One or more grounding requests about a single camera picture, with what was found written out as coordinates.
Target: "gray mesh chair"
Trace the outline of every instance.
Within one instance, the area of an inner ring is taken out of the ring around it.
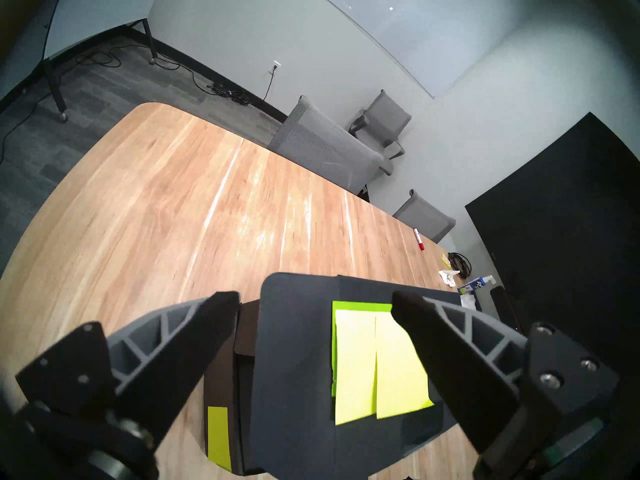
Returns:
[[[392,160],[405,153],[405,149],[398,143],[398,136],[410,120],[411,115],[382,89],[371,106],[351,124],[349,133],[373,151]]]
[[[385,167],[383,156],[300,96],[267,149],[357,194]]]
[[[407,202],[393,217],[412,229],[418,229],[418,232],[436,244],[456,225],[454,218],[431,206],[413,189],[409,191]]]

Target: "gray carpet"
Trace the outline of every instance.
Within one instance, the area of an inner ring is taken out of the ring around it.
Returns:
[[[122,37],[97,49],[106,51],[131,43]],[[56,104],[49,96],[7,137],[4,162],[0,164],[0,273],[53,189],[137,105],[166,103],[262,146],[271,142],[280,127],[280,122],[256,107],[200,91],[184,68],[168,71],[149,65],[151,53],[146,48],[130,47],[115,53],[122,61],[119,68],[77,66],[64,75],[61,91],[68,106],[66,123],[60,123]],[[72,60],[56,71],[63,72],[74,63]],[[202,87],[210,83],[198,74],[196,82]],[[0,139],[47,92],[47,84],[41,79],[1,113]]]

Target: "spray bottle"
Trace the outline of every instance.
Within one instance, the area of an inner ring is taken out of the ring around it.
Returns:
[[[493,275],[479,276],[478,278],[473,279],[469,283],[466,283],[462,287],[458,287],[457,291],[460,293],[460,295],[472,294],[473,291],[475,291],[476,289],[480,289],[481,287],[485,286],[487,282],[491,282],[492,284],[495,284],[494,276]]]

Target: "whiteboard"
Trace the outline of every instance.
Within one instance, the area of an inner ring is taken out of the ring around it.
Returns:
[[[60,0],[53,15],[44,58],[84,39],[146,19],[154,0]]]
[[[0,65],[0,99],[29,76],[42,60],[47,28],[58,0],[44,0]]]
[[[329,0],[442,95],[541,0]]]

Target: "red marker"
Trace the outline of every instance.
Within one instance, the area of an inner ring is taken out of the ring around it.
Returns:
[[[418,241],[418,245],[420,247],[420,251],[424,251],[423,240],[420,238],[420,232],[418,232],[417,228],[413,229],[413,235],[415,236],[415,239]]]

